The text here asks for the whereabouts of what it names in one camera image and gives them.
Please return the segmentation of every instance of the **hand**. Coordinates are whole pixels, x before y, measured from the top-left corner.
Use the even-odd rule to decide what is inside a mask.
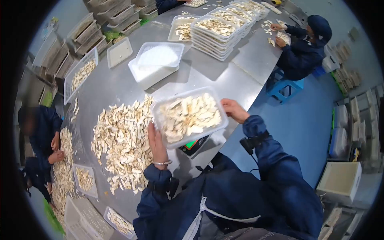
[[[48,186],[49,195],[52,195],[52,184],[49,182],[49,183],[47,183],[47,186]]]
[[[284,42],[284,40],[282,38],[279,38],[278,36],[276,37],[275,39],[275,43],[277,44],[277,46],[283,48],[285,47],[287,44]]]
[[[50,202],[49,205],[51,206],[52,209],[56,208],[56,206],[55,206],[55,204],[53,202]]]
[[[52,153],[49,157],[48,157],[48,162],[50,164],[54,164],[55,162],[60,162],[64,159],[64,151],[56,151],[54,153]]]
[[[168,162],[168,154],[167,149],[163,145],[163,141],[161,139],[161,132],[160,130],[155,130],[155,126],[153,123],[149,123],[148,126],[148,138],[149,138],[149,147],[151,148],[152,155],[153,155],[153,161],[154,162]],[[168,167],[167,165],[156,165],[160,170],[166,170]]]
[[[281,25],[278,24],[278,23],[272,23],[271,26],[270,26],[270,28],[271,28],[272,30],[282,30],[282,29],[283,29],[283,26],[281,26]]]
[[[250,116],[235,100],[223,98],[221,105],[224,107],[224,111],[228,117],[232,117],[236,122],[243,124],[245,120]]]
[[[59,150],[59,139],[60,139],[60,133],[56,132],[51,142],[51,148],[54,152]]]

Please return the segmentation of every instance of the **silver bracelet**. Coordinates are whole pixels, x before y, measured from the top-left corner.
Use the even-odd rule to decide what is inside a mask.
[[[152,162],[155,165],[168,165],[172,163],[172,160],[169,160],[168,162]]]

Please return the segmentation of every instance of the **blue hairnet cap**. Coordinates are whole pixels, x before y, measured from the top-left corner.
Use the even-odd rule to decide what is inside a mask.
[[[324,46],[332,37],[332,30],[328,21],[319,15],[311,15],[307,19],[308,25],[316,36],[316,44]]]

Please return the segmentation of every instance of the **worker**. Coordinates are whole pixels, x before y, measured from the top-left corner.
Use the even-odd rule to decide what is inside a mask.
[[[205,169],[169,200],[171,161],[161,132],[150,124],[153,162],[144,170],[149,183],[133,220],[138,239],[317,239],[323,208],[297,158],[283,151],[260,116],[250,116],[234,100],[221,104],[244,134],[257,140],[260,180],[218,153],[212,170]]]
[[[18,112],[18,121],[21,132],[29,137],[40,170],[48,176],[51,165],[64,159],[64,152],[59,150],[63,121],[55,110],[42,105],[22,106]]]
[[[156,0],[157,13],[160,15],[190,1],[192,0]]]
[[[331,27],[319,15],[309,16],[307,22],[306,30],[290,25],[271,24],[272,30],[285,30],[299,39],[290,46],[282,38],[276,37],[276,44],[283,50],[277,66],[283,70],[285,79],[301,80],[323,63],[324,45],[332,37]]]
[[[37,158],[27,157],[25,167],[20,171],[20,174],[24,188],[28,192],[29,197],[31,197],[29,189],[34,186],[43,194],[49,205],[51,205],[52,208],[55,207],[50,196],[52,194],[51,177],[48,177],[45,172],[41,171],[39,160]]]

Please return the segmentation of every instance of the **sleeve cuff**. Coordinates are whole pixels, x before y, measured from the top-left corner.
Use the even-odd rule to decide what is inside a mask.
[[[169,170],[159,170],[151,164],[144,170],[144,176],[154,184],[165,185],[169,183],[172,173]]]
[[[256,137],[266,130],[264,120],[259,115],[252,115],[243,124],[243,132],[247,137]]]

